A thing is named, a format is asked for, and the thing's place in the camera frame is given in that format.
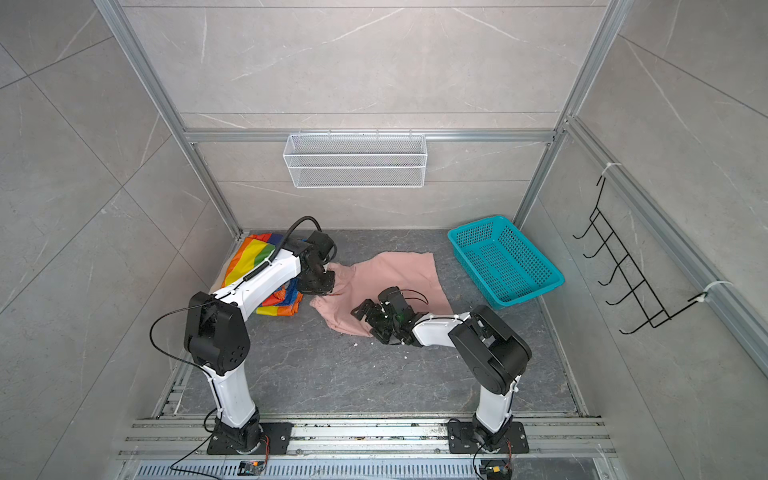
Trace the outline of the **rainbow striped shorts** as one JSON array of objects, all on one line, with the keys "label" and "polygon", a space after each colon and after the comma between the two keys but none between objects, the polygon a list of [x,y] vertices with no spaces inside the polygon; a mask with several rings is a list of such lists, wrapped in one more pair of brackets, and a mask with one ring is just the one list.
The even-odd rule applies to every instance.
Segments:
[{"label": "rainbow striped shorts", "polygon": [[[252,271],[257,275],[266,273],[272,267],[269,257],[282,241],[279,233],[262,233],[247,236],[231,255],[226,269],[221,274],[219,288],[236,286]],[[292,278],[282,283],[267,296],[254,310],[261,316],[290,317],[299,311],[303,294],[298,289],[298,279]]]}]

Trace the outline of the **pink shorts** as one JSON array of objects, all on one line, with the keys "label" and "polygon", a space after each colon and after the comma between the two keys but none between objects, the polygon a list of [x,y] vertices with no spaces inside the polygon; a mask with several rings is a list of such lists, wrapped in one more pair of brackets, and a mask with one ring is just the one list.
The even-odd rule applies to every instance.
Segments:
[{"label": "pink shorts", "polygon": [[404,289],[416,311],[453,313],[431,253],[384,252],[352,266],[331,263],[328,269],[335,273],[334,288],[327,296],[314,297],[310,305],[336,332],[369,337],[370,325],[354,318],[351,310],[389,287]]}]

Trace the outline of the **teal plastic basket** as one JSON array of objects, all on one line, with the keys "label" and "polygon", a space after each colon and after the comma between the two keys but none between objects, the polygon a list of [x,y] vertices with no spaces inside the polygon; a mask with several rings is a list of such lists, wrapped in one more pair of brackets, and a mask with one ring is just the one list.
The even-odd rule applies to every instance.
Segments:
[{"label": "teal plastic basket", "polygon": [[447,237],[456,259],[495,310],[533,300],[565,282],[557,267],[503,216],[459,226]]}]

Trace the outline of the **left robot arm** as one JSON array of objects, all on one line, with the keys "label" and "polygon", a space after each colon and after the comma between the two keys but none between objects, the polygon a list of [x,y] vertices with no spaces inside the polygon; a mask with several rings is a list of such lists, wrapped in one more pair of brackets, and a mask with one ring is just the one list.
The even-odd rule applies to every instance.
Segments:
[{"label": "left robot arm", "polygon": [[207,376],[216,405],[213,437],[222,448],[247,454],[262,447],[260,415],[249,391],[244,362],[250,350],[246,321],[279,288],[295,282],[301,294],[326,295],[335,273],[326,269],[336,246],[325,233],[286,237],[272,245],[243,244],[225,285],[189,302],[184,347]]}]

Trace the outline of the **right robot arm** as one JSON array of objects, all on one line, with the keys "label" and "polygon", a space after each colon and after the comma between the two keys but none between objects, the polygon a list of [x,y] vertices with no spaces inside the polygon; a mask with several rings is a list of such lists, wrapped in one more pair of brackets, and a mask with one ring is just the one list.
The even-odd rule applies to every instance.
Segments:
[{"label": "right robot arm", "polygon": [[406,299],[367,299],[351,310],[366,322],[381,343],[416,347],[452,347],[480,384],[477,409],[470,422],[454,434],[472,448],[493,452],[520,435],[513,428],[512,403],[520,378],[532,358],[529,345],[492,309],[480,305],[462,314],[416,312]]}]

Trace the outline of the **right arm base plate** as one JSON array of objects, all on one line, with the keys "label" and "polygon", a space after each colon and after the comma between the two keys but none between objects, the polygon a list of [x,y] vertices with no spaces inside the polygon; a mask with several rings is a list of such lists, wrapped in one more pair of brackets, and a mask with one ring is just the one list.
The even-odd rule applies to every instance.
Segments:
[{"label": "right arm base plate", "polygon": [[489,453],[527,454],[530,452],[524,426],[509,420],[496,433],[490,433],[478,421],[449,419],[445,424],[449,451],[452,454]]}]

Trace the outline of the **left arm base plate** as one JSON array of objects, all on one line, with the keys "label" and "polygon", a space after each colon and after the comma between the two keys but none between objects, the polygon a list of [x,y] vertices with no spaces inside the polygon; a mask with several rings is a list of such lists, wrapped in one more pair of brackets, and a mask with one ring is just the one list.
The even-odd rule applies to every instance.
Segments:
[{"label": "left arm base plate", "polygon": [[290,422],[249,423],[235,429],[220,423],[214,428],[206,453],[208,455],[284,455],[294,424]]}]

